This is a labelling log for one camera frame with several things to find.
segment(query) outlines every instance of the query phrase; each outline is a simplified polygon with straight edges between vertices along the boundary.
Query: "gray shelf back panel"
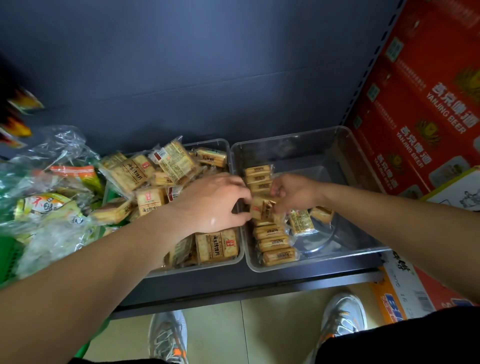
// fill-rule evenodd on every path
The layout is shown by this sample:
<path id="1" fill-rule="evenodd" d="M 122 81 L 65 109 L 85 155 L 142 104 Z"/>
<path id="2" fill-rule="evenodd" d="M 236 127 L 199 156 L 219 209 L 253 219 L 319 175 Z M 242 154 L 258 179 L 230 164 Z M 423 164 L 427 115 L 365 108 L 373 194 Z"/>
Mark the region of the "gray shelf back panel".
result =
<path id="1" fill-rule="evenodd" d="M 47 107 L 34 130 L 78 126 L 102 154 L 233 144 L 341 123 L 400 3 L 4 0 L 0 56 Z"/>

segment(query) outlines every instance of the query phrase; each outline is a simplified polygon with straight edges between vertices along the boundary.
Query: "tiled floor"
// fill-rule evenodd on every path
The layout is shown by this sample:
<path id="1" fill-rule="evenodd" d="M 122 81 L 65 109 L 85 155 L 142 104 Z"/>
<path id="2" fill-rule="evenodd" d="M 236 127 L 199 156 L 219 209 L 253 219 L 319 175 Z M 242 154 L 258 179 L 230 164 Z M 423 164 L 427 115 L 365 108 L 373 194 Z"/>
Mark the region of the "tiled floor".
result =
<path id="1" fill-rule="evenodd" d="M 360 297 L 370 328 L 382 316 L 368 284 L 349 286 Z M 323 309 L 342 288 L 287 293 L 184 310 L 191 364 L 300 364 L 320 334 Z M 94 339 L 92 361 L 148 357 L 151 316 L 114 320 Z"/>

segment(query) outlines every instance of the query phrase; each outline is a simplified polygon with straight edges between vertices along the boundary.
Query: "foot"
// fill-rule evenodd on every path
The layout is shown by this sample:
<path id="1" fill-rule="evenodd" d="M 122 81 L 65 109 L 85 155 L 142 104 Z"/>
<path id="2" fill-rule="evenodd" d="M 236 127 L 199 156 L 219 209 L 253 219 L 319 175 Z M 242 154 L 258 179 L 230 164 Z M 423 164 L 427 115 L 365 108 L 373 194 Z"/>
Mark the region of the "foot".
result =
<path id="1" fill-rule="evenodd" d="M 367 316 L 360 299 L 348 292 L 332 297 L 324 311 L 322 331 L 315 350 L 305 363 L 314 363 L 318 348 L 329 338 L 367 329 Z"/>
<path id="2" fill-rule="evenodd" d="M 148 334 L 150 357 L 167 363 L 188 364 L 187 323 L 182 311 L 155 314 Z"/>

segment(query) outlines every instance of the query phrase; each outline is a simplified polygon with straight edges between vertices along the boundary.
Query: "transparent storage box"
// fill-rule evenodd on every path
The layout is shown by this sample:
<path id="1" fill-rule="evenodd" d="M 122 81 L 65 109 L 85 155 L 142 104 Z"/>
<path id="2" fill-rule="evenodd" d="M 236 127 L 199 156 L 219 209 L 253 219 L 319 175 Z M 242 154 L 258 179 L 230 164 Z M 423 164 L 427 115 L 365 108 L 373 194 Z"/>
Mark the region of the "transparent storage box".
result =
<path id="1" fill-rule="evenodd" d="M 232 146 L 230 154 L 233 173 L 242 177 L 245 168 L 273 164 L 275 175 L 293 172 L 321 182 L 382 192 L 371 165 L 351 131 L 344 126 L 239 142 Z M 239 202 L 239 209 L 247 210 L 247 207 Z M 252 225 L 241 227 L 248 266 L 255 272 L 265 272 L 388 249 L 338 213 L 328 228 L 313 218 L 312 222 L 319 232 L 298 239 L 294 245 L 300 259 L 271 267 L 259 263 Z"/>
<path id="2" fill-rule="evenodd" d="M 221 150 L 223 152 L 226 152 L 227 155 L 228 155 L 228 169 L 229 169 L 230 173 L 233 172 L 232 162 L 230 160 L 231 159 L 230 158 L 230 146 L 225 139 L 213 139 L 213 140 L 207 140 L 205 142 L 183 144 L 183 146 L 187 150 L 196 149 L 196 148 L 202 146 L 202 147 L 205 147 L 205 148 L 212 148 L 212 149 Z M 130 153 L 130 154 L 126 154 L 126 156 L 131 157 L 135 154 L 136 153 Z M 118 197 L 118 195 L 110 189 L 111 186 L 112 185 L 110 183 L 107 183 L 103 204 L 106 204 L 112 198 Z M 237 204 L 234 207 L 233 212 L 234 213 L 238 212 L 239 207 L 240 207 L 239 204 Z M 220 266 L 228 266 L 230 264 L 236 264 L 239 261 L 241 261 L 243 259 L 243 256 L 245 255 L 245 245 L 241 242 L 241 238 L 240 238 L 241 235 L 240 234 L 241 234 L 240 231 L 238 231 L 238 233 L 237 233 L 237 238 L 238 238 L 237 244 L 239 245 L 239 254 L 235 259 L 227 260 L 227 261 L 224 261 L 224 262 L 201 264 L 201 265 L 185 267 L 185 268 L 178 268 L 178 269 L 153 270 L 147 275 L 147 278 L 158 277 L 158 276 L 166 276 L 166 275 L 169 275 L 169 274 L 190 272 L 190 271 L 193 271 L 193 270 L 214 268 L 214 267 L 220 267 Z"/>

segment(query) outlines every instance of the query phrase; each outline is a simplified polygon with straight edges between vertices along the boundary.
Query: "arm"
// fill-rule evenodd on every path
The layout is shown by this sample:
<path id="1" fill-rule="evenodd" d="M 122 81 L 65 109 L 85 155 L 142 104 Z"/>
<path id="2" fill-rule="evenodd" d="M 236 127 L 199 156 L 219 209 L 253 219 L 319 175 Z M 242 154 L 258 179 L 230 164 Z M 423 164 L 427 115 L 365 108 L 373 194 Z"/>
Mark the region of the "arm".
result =
<path id="1" fill-rule="evenodd" d="M 480 302 L 480 214 L 293 174 L 277 178 L 272 194 L 283 197 L 276 212 L 331 208 L 444 285 Z"/>
<path id="2" fill-rule="evenodd" d="M 227 173 L 192 183 L 175 202 L 0 291 L 0 363 L 66 363 L 181 239 L 243 225 L 250 191 Z"/>

